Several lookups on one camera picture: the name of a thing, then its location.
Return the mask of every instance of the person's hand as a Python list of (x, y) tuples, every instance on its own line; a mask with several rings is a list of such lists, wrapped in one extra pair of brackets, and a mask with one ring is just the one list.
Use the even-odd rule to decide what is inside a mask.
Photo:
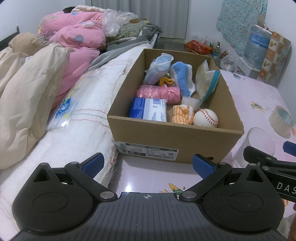
[[(296, 211), (296, 203), (294, 204), (293, 209)], [(288, 241), (296, 241), (296, 216), (294, 217), (292, 224), (290, 226)]]

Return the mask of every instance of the open shoe box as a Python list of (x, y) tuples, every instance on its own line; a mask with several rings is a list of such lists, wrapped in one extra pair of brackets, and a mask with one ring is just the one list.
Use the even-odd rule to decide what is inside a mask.
[(220, 162), (244, 133), (229, 88), (220, 76), (216, 90), (203, 108), (211, 109), (219, 119), (218, 128), (175, 124), (171, 122), (173, 105), (167, 105), (167, 121), (159, 122), (129, 118), (135, 91), (139, 89), (152, 61), (162, 53), (174, 56), (172, 62), (192, 65), (193, 81), (197, 68), (206, 59), (210, 70), (218, 70), (212, 58), (194, 53), (144, 49), (124, 80), (107, 115), (119, 152), (152, 159), (192, 163), (199, 153)]

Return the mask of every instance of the orange and white checkered cloth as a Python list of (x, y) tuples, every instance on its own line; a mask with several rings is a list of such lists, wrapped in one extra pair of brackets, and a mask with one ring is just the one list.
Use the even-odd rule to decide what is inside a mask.
[(189, 105), (174, 105), (173, 114), (173, 123), (191, 125), (193, 122), (194, 110)]

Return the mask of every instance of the baseball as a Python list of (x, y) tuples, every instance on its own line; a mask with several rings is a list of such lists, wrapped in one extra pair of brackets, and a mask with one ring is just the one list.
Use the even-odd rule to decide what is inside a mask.
[(212, 110), (201, 109), (196, 112), (193, 124), (196, 126), (218, 127), (218, 117)]

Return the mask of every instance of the glass cup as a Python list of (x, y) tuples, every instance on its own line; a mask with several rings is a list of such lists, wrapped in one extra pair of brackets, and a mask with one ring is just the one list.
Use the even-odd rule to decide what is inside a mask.
[(275, 152), (274, 142), (270, 135), (260, 128), (253, 127), (248, 131), (245, 140), (234, 155), (234, 163), (238, 167), (246, 167), (248, 164), (244, 159), (244, 149), (247, 146), (252, 146), (271, 156), (273, 156)]

